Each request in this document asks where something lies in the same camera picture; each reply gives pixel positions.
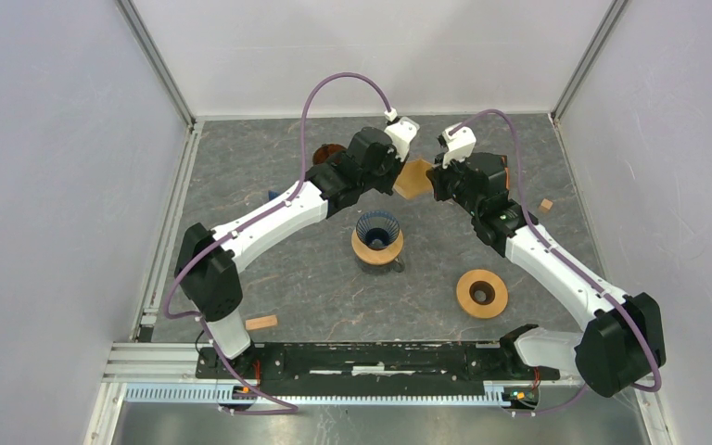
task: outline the small wooden block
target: small wooden block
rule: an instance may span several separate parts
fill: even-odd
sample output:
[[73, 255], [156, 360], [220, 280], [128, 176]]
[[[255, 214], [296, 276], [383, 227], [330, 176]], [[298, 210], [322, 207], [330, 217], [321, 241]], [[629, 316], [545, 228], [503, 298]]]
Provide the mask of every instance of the small wooden block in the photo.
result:
[[413, 199], [432, 191], [432, 184], [427, 179], [426, 172], [432, 164], [424, 159], [406, 162], [400, 176], [394, 182], [394, 190], [405, 199]]
[[253, 318], [244, 322], [244, 327], [248, 331], [254, 331], [256, 329], [263, 329], [266, 327], [275, 327], [279, 324], [276, 315], [269, 315], [267, 317]]
[[543, 199], [541, 204], [539, 204], [539, 211], [541, 213], [547, 213], [553, 207], [553, 202], [550, 199]]

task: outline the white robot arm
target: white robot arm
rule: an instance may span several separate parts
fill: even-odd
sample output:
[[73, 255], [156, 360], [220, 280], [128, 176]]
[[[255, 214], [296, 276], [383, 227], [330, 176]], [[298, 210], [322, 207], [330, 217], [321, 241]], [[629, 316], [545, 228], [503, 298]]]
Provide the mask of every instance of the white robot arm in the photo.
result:
[[[391, 194], [418, 128], [407, 118], [389, 122], [384, 130], [363, 128], [353, 136], [348, 149], [308, 170], [306, 181], [293, 199], [290, 197], [297, 184], [238, 220], [210, 231], [201, 224], [187, 229], [176, 274], [205, 246], [230, 236], [221, 248], [204, 257], [181, 283], [228, 359], [238, 356], [251, 344], [238, 310], [242, 299], [238, 274], [289, 235], [355, 204], [361, 194], [372, 189]], [[284, 206], [272, 211], [278, 202]], [[237, 230], [243, 222], [266, 212], [271, 214]]]
[[[649, 364], [639, 351], [637, 339], [616, 315], [612, 304], [602, 297], [603, 293], [609, 293], [642, 328], [658, 364], [664, 364], [661, 317], [655, 301], [644, 293], [629, 297], [622, 289], [606, 283], [534, 221], [536, 231], [547, 240], [547, 245], [543, 245], [523, 219], [520, 206], [508, 197], [506, 157], [472, 153], [475, 138], [467, 127], [464, 130], [465, 141], [441, 138], [444, 146], [448, 144], [454, 149], [438, 155], [436, 165], [427, 173], [435, 199], [453, 199], [463, 207], [472, 217], [477, 237], [536, 278], [566, 307], [583, 331], [552, 332], [536, 325], [522, 326], [506, 336], [512, 340], [515, 359], [525, 366], [545, 366], [564, 375], [582, 375], [591, 388], [606, 397], [647, 375]], [[391, 122], [383, 131], [362, 129], [354, 135], [347, 150], [310, 168], [293, 199], [289, 198], [295, 186], [243, 218], [210, 231], [200, 224], [187, 230], [177, 261], [179, 266], [187, 264], [214, 241], [226, 235], [232, 238], [196, 265], [181, 284], [228, 359], [237, 357], [251, 344], [238, 312], [242, 299], [238, 274], [289, 235], [355, 204], [362, 193], [375, 189], [390, 194], [417, 131], [418, 125], [406, 118]], [[283, 202], [284, 207], [241, 232], [236, 231], [243, 221], [264, 213], [278, 202]], [[604, 290], [597, 292], [553, 255], [553, 249]]]

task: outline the white wall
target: white wall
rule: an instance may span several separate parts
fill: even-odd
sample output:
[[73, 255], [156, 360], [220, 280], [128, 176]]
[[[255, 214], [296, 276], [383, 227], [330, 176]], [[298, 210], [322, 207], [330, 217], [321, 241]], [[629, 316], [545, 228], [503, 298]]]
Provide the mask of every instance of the white wall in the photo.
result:
[[[325, 76], [403, 112], [549, 111], [610, 0], [135, 0], [198, 116], [298, 116]], [[311, 114], [380, 112], [340, 81]]]
[[712, 443], [712, 2], [631, 2], [562, 126], [606, 270], [661, 304], [674, 431]]
[[114, 2], [0, 2], [0, 444], [82, 442], [183, 143]]

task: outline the purple cable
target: purple cable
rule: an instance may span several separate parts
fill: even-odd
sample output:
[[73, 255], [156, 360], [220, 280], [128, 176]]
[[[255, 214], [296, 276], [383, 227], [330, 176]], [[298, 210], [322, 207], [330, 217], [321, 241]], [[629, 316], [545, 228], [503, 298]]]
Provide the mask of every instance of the purple cable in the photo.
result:
[[[593, 278], [591, 278], [585, 271], [580, 269], [577, 264], [575, 264], [572, 260], [567, 258], [563, 253], [559, 252], [555, 248], [551, 248], [551, 244], [547, 239], [541, 235], [539, 232], [539, 229], [536, 228], [536, 225], [531, 221], [530, 215], [528, 214], [528, 206], [526, 205], [526, 195], [525, 191], [523, 190], [523, 163], [522, 163], [522, 157], [520, 153], [520, 138], [517, 135], [517, 129], [515, 128], [515, 125], [512, 123], [512, 120], [509, 119], [509, 116], [506, 116], [506, 113], [500, 111], [499, 109], [485, 109], [484, 111], [480, 111], [477, 114], [471, 116], [467, 120], [465, 120], [463, 123], [460, 123], [453, 129], [449, 131], [449, 135], [453, 135], [457, 133], [461, 128], [465, 127], [466, 125], [470, 124], [471, 122], [483, 117], [487, 116], [489, 114], [496, 114], [500, 116], [504, 121], [506, 121], [506, 124], [509, 126], [509, 131], [512, 134], [512, 141], [515, 144], [515, 155], [517, 157], [517, 192], [520, 196], [520, 208], [523, 211], [523, 218], [526, 220], [526, 224], [528, 225], [528, 228], [530, 229], [531, 232], [533, 232], [533, 235], [539, 239], [539, 241], [542, 243], [543, 246], [545, 246], [547, 249], [550, 250], [550, 252], [558, 259], [560, 260], [563, 264], [565, 264], [569, 269], [571, 269], [572, 272], [576, 273], [580, 278], [585, 280], [586, 283], [588, 283], [591, 287], [593, 287], [596, 292], [602, 294], [602, 297], [607, 300], [608, 303], [613, 305], [614, 308], [616, 308], [616, 311], [621, 315], [621, 317], [626, 321], [627, 325], [629, 326], [629, 329], [631, 330], [632, 334], [637, 338], [637, 342], [640, 343], [640, 348], [642, 349], [643, 354], [645, 354], [645, 359], [648, 361], [649, 366], [651, 367], [651, 374], [654, 375], [654, 384], [650, 387], [647, 387], [645, 385], [639, 385], [637, 383], [631, 384], [633, 388], [637, 388], [642, 391], [647, 391], [647, 392], [657, 392], [661, 387], [662, 387], [662, 376], [659, 374], [659, 366], [656, 364], [656, 359], [654, 357], [654, 354], [651, 352], [651, 348], [648, 346], [648, 342], [645, 341], [645, 337], [642, 336], [642, 332], [640, 331], [640, 327], [637, 326], [636, 323], [634, 323], [634, 320], [631, 319], [631, 316], [629, 316], [629, 313], [626, 312], [626, 310], [621, 306], [618, 301], [613, 298], [612, 295], [610, 295], [607, 292], [604, 292], [604, 287], [602, 287], [599, 283], [596, 282]], [[539, 412], [537, 414], [541, 413], [552, 413], [554, 411], [557, 411], [557, 408], [564, 408], [566, 406], [569, 406], [572, 402], [576, 401], [579, 399], [580, 396], [582, 396], [582, 393], [584, 392], [583, 389], [581, 389], [578, 394], [570, 401], [564, 403], [563, 405], [560, 405], [560, 407], [554, 407], [550, 408], [547, 410], [543, 410], [542, 412]]]
[[[315, 85], [315, 88], [312, 89], [310, 92], [310, 95], [307, 97], [307, 101], [304, 103], [304, 108], [301, 110], [301, 125], [300, 125], [300, 130], [301, 130], [301, 173], [299, 174], [299, 180], [296, 182], [296, 187], [293, 188], [293, 191], [290, 193], [290, 196], [287, 199], [282, 199], [277, 202], [275, 206], [270, 207], [269, 209], [259, 213], [258, 215], [255, 215], [253, 218], [250, 218], [249, 220], [242, 222], [241, 225], [237, 226], [236, 229], [234, 229], [236, 232], [242, 232], [243, 230], [247, 229], [250, 227], [252, 224], [257, 223], [258, 221], [262, 220], [263, 218], [271, 215], [272, 213], [276, 212], [277, 210], [280, 210], [281, 208], [285, 207], [285, 201], [291, 201], [296, 196], [299, 195], [299, 192], [301, 192], [301, 187], [304, 186], [304, 176], [307, 173], [307, 140], [305, 138], [305, 129], [307, 125], [307, 114], [310, 111], [310, 106], [312, 105], [312, 99], [315, 98], [315, 95], [318, 94], [318, 91], [321, 90], [321, 88], [324, 87], [327, 83], [330, 83], [331, 81], [335, 79], [341, 79], [344, 77], [351, 77], [355, 79], [359, 79], [362, 81], [365, 81], [372, 86], [375, 91], [380, 95], [381, 100], [383, 101], [384, 106], [386, 107], [387, 111], [391, 111], [391, 105], [388, 103], [388, 98], [386, 97], [386, 94], [384, 94], [383, 90], [380, 89], [380, 87], [373, 82], [371, 79], [368, 79], [365, 76], [362, 76], [359, 73], [356, 72], [340, 72], [337, 74], [332, 74], [331, 76], [323, 79], [320, 81], [317, 85]], [[173, 280], [173, 283], [171, 285], [171, 289], [168, 291], [168, 293], [165, 295], [165, 299], [162, 303], [162, 313], [165, 315], [165, 318], [169, 320], [177, 320], [180, 318], [184, 317], [189, 317], [189, 316], [195, 316], [195, 317], [200, 317], [200, 324], [203, 326], [203, 331], [206, 332], [206, 335], [209, 337], [209, 339], [212, 340], [213, 342], [213, 336], [211, 335], [211, 331], [209, 330], [209, 327], [206, 325], [206, 321], [203, 320], [203, 314], [201, 314], [199, 311], [184, 311], [184, 312], [178, 312], [178, 313], [172, 313], [171, 312], [171, 300], [173, 298], [173, 294], [176, 292], [176, 289], [179, 287], [181, 284], [182, 280], [187, 276], [189, 271], [192, 270], [193, 267], [195, 267], [196, 264], [198, 264], [206, 255], [209, 255], [214, 249], [218, 248], [222, 244], [228, 242], [229, 240], [233, 239], [233, 236], [231, 233], [226, 234], [222, 238], [218, 239], [217, 241], [211, 243], [208, 245], [206, 248], [200, 251], [190, 262], [186, 264], [186, 266], [176, 275], [176, 278]], [[259, 389], [253, 387], [247, 381], [239, 375], [235, 369], [233, 369], [233, 366], [228, 362], [227, 358], [225, 357], [225, 354], [223, 351], [220, 349], [219, 345], [216, 344], [216, 342], [213, 342], [212, 345], [214, 346], [214, 350], [217, 352], [217, 355], [220, 357], [220, 360], [222, 360], [222, 363], [225, 366], [225, 369], [228, 370], [228, 372], [236, 379], [238, 380], [242, 385], [245, 387], [249, 388], [251, 391], [253, 391], [255, 394], [258, 394], [259, 396], [263, 397], [267, 401], [272, 401], [274, 403], [280, 404], [282, 406], [285, 406], [286, 409], [284, 410], [268, 410], [268, 411], [255, 411], [255, 412], [249, 412], [249, 411], [240, 411], [240, 412], [235, 412], [240, 415], [271, 415], [271, 414], [290, 414], [290, 413], [295, 413], [299, 410], [299, 407], [277, 399], [274, 396], [270, 396]]]

